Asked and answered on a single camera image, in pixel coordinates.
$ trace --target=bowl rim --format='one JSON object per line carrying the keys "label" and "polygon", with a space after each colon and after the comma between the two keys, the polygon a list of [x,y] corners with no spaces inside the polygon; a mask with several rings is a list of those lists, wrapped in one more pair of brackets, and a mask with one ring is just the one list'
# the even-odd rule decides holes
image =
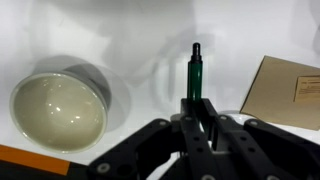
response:
{"label": "bowl rim", "polygon": [[[38,79],[38,78],[43,78],[43,77],[63,77],[63,78],[67,78],[69,80],[75,81],[83,86],[85,86],[86,88],[88,88],[90,90],[90,94],[94,95],[96,97],[96,100],[99,102],[100,106],[101,106],[101,111],[102,111],[102,129],[99,133],[99,135],[95,138],[95,140],[88,144],[87,146],[84,146],[83,148],[79,148],[76,150],[71,150],[71,151],[64,151],[64,150],[59,150],[59,149],[55,149],[55,148],[51,148],[51,147],[47,147],[45,145],[43,145],[42,143],[30,138],[25,131],[23,130],[23,128],[20,126],[20,123],[18,122],[18,119],[16,118],[15,112],[14,112],[14,101],[16,98],[17,93],[19,92],[19,89],[24,86],[25,84],[27,84],[28,82]],[[20,132],[21,135],[23,135],[26,139],[28,139],[30,142],[32,142],[33,144],[40,146],[43,149],[49,150],[51,152],[56,152],[56,153],[63,153],[63,154],[67,154],[67,153],[78,153],[78,152],[82,152],[85,150],[88,150],[90,148],[92,148],[93,146],[95,146],[103,137],[105,131],[106,131],[106,125],[107,125],[107,105],[106,102],[100,92],[100,90],[98,89],[98,87],[96,87],[96,85],[89,81],[89,79],[84,79],[74,73],[69,73],[69,72],[46,72],[46,73],[38,73],[38,74],[33,74],[30,75],[24,79],[22,79],[13,89],[11,95],[10,95],[10,114],[11,114],[11,118],[15,124],[15,126],[17,127],[18,131]]]}

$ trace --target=green bottle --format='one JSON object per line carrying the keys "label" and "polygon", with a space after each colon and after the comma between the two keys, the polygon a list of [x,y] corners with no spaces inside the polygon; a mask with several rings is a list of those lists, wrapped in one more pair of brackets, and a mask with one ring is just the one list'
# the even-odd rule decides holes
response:
{"label": "green bottle", "polygon": [[200,44],[194,43],[191,60],[188,63],[188,92],[187,98],[192,102],[201,100],[202,87],[202,58]]}

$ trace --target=orange object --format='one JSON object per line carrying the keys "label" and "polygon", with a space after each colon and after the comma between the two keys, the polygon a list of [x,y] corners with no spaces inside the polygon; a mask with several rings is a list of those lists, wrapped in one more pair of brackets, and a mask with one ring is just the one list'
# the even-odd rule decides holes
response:
{"label": "orange object", "polygon": [[0,145],[0,160],[67,175],[70,162]]}

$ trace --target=white background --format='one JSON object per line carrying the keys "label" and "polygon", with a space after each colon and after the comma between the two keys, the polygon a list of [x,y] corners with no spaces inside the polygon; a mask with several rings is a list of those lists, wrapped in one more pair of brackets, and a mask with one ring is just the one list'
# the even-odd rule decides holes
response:
{"label": "white background", "polygon": [[[320,67],[320,1],[0,0],[0,144],[88,164],[151,120],[179,112],[196,41],[203,96],[218,112],[237,112],[264,55]],[[20,80],[66,68],[110,90],[107,132],[76,154],[30,143],[9,113]],[[281,127],[320,143],[317,131]]]}

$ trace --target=bowl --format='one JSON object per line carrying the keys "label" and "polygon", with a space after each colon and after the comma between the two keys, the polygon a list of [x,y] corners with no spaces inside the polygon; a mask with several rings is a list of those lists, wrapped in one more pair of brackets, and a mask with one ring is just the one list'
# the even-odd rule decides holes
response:
{"label": "bowl", "polygon": [[103,136],[106,103],[89,80],[70,73],[42,73],[22,80],[10,99],[19,131],[41,147],[61,153],[86,150]]}

